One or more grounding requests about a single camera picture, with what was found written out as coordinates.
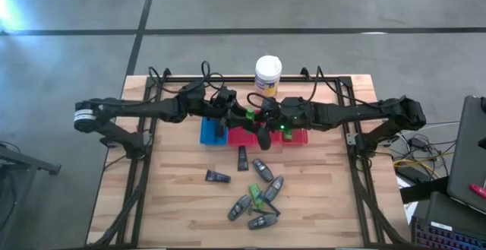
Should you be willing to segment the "white Lysol wipes canister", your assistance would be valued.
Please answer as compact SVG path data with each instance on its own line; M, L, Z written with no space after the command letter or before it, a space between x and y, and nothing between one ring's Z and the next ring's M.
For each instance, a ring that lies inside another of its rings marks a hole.
M255 87L266 96L274 97L282 74L282 62L274 55L261 56L255 65Z

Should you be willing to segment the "dark travel tube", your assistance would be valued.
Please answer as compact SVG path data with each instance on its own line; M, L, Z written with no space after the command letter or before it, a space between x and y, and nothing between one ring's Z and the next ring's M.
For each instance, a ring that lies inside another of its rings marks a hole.
M248 157L245 146L238 147L238 171L248 171Z
M220 172L216 172L213 170L207 170L207 174L205 176L206 182L221 182L221 183L230 183L231 177L227 176L226 174L222 174Z

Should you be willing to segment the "black stand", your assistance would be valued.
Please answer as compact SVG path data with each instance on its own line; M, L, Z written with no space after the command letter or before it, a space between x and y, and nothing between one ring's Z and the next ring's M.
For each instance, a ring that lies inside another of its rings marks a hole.
M11 150L0 141L0 250L13 247L19 216L38 170L57 175L60 165Z

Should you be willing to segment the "red tool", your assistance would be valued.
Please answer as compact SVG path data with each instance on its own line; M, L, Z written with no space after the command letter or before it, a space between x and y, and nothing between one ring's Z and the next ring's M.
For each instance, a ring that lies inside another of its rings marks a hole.
M481 187L476 184L470 184L469 189L474 192L477 196L486 199L486 188Z

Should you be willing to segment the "grey laptop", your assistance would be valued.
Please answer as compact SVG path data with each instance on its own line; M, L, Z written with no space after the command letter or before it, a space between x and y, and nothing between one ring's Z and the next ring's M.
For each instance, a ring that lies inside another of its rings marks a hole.
M486 188L486 97L464 99L447 186L450 197L486 214L486 199L470 184Z

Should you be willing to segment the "backlit keyboard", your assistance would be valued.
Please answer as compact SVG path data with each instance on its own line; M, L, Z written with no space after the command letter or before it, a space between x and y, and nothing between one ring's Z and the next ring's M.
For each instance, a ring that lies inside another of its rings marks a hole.
M412 242L437 250L486 250L486 234L474 233L420 217L410 222Z

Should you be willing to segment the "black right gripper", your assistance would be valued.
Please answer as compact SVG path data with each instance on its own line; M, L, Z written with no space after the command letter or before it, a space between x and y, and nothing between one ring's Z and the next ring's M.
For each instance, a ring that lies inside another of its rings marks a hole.
M287 129L308 129L310 122L310 103L302 97L286 97L279 103L280 112L265 112L265 122L255 122L257 132L270 130L271 140L280 140L281 131Z

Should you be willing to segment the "blue plastic basket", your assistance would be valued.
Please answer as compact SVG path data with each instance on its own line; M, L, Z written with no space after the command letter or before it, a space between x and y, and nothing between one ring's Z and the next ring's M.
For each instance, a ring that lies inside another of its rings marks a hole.
M210 146L226 146L227 145L227 131L224 132L221 138L216 136L216 129L219 121L217 119L201 119L200 127L200 143Z

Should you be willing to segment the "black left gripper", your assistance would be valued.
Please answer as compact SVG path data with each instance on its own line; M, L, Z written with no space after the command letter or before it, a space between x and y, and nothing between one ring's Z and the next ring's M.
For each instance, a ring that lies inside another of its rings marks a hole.
M216 119L218 121L221 118L226 118L226 127L228 127L228 129L243 128L250 133L258 133L261 128L260 123L247 119L248 110L238 103L224 107L213 105L213 110L216 112Z

